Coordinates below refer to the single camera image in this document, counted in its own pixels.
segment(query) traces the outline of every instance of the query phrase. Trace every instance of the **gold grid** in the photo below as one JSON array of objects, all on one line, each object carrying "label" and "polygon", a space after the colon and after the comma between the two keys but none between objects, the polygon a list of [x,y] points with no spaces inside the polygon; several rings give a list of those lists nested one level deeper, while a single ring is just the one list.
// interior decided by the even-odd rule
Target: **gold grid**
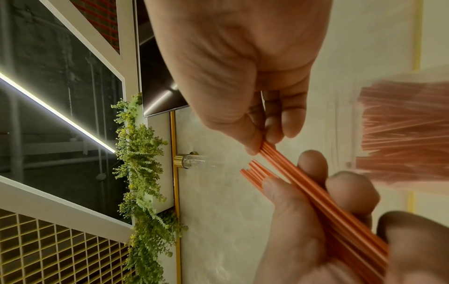
[{"label": "gold grid", "polygon": [[118,284],[125,244],[0,209],[0,284]]}]

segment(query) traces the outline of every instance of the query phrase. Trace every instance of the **led light strip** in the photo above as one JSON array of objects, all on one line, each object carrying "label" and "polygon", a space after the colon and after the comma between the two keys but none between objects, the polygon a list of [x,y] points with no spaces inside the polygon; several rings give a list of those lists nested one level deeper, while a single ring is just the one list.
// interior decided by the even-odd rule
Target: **led light strip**
[{"label": "led light strip", "polygon": [[103,141],[99,140],[97,137],[95,137],[94,135],[92,135],[91,133],[89,133],[87,130],[85,130],[84,128],[82,128],[81,126],[79,126],[78,124],[76,124],[75,122],[73,122],[72,120],[70,120],[69,118],[67,118],[66,116],[64,116],[63,114],[61,114],[60,112],[58,112],[57,110],[55,110],[54,108],[52,108],[51,106],[49,106],[47,103],[45,103],[44,101],[42,101],[41,99],[39,99],[38,97],[36,97],[35,95],[33,95],[32,93],[30,93],[29,91],[25,90],[24,88],[22,88],[19,84],[17,84],[16,82],[14,82],[13,80],[9,79],[5,74],[0,72],[0,79],[2,79],[3,81],[5,81],[6,83],[8,83],[9,85],[11,85],[12,87],[14,87],[16,90],[18,90],[19,92],[23,93],[24,95],[26,95],[27,97],[29,97],[30,99],[34,100],[35,102],[37,102],[38,104],[40,104],[41,106],[43,106],[44,108],[46,108],[47,110],[49,110],[50,112],[52,112],[53,114],[55,114],[57,117],[61,118],[62,120],[64,120],[65,122],[67,122],[68,124],[70,124],[71,126],[73,126],[74,128],[76,128],[77,130],[79,130],[80,132],[82,132],[83,134],[85,134],[86,136],[88,136],[89,138],[91,138],[93,141],[97,142],[98,144],[100,144],[101,146],[105,147],[106,149],[108,149],[109,151],[111,151],[112,153],[115,153],[115,149],[109,147],[107,144],[105,144]]}]

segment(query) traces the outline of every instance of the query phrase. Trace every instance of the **clear plastic container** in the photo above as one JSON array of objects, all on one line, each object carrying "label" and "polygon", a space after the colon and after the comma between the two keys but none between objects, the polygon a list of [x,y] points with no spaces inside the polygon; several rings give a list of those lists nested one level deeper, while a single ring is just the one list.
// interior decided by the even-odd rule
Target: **clear plastic container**
[{"label": "clear plastic container", "polygon": [[449,66],[339,87],[326,116],[331,171],[449,194]]}]

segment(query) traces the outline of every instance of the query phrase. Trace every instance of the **green plant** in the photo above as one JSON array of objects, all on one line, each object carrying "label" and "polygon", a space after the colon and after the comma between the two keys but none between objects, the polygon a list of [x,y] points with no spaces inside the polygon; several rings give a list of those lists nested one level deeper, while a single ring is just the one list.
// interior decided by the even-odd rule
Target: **green plant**
[{"label": "green plant", "polygon": [[166,199],[159,192],[157,180],[162,167],[155,158],[164,154],[160,146],[167,145],[167,142],[155,137],[151,127],[136,125],[141,104],[142,95],[138,94],[130,102],[121,100],[111,106],[119,109],[115,122],[123,124],[117,130],[116,144],[117,158],[123,164],[115,168],[114,174],[116,178],[127,179],[130,190],[124,195],[119,211],[125,218],[134,218],[135,232],[129,241],[125,267],[135,270],[135,273],[128,276],[125,282],[158,284],[165,283],[158,256],[172,256],[168,247],[175,244],[176,238],[187,227],[179,222],[174,210],[156,214],[152,206],[153,198],[160,202]]}]

